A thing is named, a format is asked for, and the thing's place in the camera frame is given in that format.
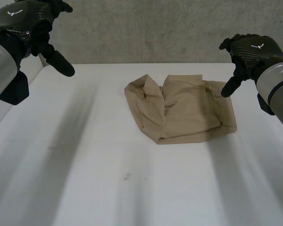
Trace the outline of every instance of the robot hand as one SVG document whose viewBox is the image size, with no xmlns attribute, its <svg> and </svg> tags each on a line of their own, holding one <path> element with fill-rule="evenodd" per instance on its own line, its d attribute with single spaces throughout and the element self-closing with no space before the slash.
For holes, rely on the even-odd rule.
<svg viewBox="0 0 283 226">
<path fill-rule="evenodd" d="M 233 94 L 242 81 L 252 79 L 257 83 L 259 76 L 267 68 L 283 62 L 283 52 L 280 47 L 267 36 L 237 34 L 231 39 L 225 39 L 219 49 L 226 49 L 232 57 L 232 62 L 236 64 L 233 77 L 229 79 L 221 92 L 223 97 Z M 262 103 L 260 96 L 258 98 L 260 105 L 266 104 Z"/>
<path fill-rule="evenodd" d="M 62 0 L 16 0 L 0 9 L 0 45 L 12 55 L 18 71 L 23 58 L 42 54 L 63 75 L 74 75 L 73 66 L 49 44 L 54 19 L 72 11 Z"/>
</svg>

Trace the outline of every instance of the gray concrete wall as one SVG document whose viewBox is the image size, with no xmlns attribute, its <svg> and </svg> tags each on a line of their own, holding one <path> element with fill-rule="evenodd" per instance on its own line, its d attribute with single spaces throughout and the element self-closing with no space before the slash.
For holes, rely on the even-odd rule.
<svg viewBox="0 0 283 226">
<path fill-rule="evenodd" d="M 230 62 L 218 50 L 237 33 L 283 49 L 283 0 L 75 0 L 51 42 L 71 63 Z"/>
</svg>

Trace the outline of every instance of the white tabletop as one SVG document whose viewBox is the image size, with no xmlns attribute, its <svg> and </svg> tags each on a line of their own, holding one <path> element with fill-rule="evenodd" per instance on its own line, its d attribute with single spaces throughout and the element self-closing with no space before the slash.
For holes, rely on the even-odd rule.
<svg viewBox="0 0 283 226">
<path fill-rule="evenodd" d="M 233 64 L 45 67 L 0 123 L 0 226 L 283 226 L 283 126 L 255 85 L 232 96 L 238 131 L 157 145 L 125 86 L 149 74 L 227 81 Z"/>
</svg>

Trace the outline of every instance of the tan fabric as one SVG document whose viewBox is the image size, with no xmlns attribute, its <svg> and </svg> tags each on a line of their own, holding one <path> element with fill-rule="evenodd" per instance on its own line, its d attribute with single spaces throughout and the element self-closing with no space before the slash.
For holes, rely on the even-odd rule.
<svg viewBox="0 0 283 226">
<path fill-rule="evenodd" d="M 169 75 L 163 87 L 145 75 L 125 88 L 139 129 L 158 144 L 197 143 L 234 133 L 236 119 L 225 82 L 202 75 Z"/>
</svg>

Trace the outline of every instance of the robotic arm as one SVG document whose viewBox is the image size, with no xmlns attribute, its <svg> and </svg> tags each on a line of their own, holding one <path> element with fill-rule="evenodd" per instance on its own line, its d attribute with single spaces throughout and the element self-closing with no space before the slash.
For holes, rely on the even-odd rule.
<svg viewBox="0 0 283 226">
<path fill-rule="evenodd" d="M 74 75 L 72 65 L 48 43 L 53 21 L 64 11 L 72 8 L 62 0 L 18 0 L 0 9 L 1 100 L 17 105 L 29 96 L 20 64 L 30 54 L 42 54 L 60 73 Z"/>
<path fill-rule="evenodd" d="M 261 109 L 283 124 L 283 52 L 277 43 L 267 36 L 237 34 L 225 39 L 219 49 L 226 49 L 236 65 L 221 95 L 229 97 L 242 81 L 252 79 Z"/>
</svg>

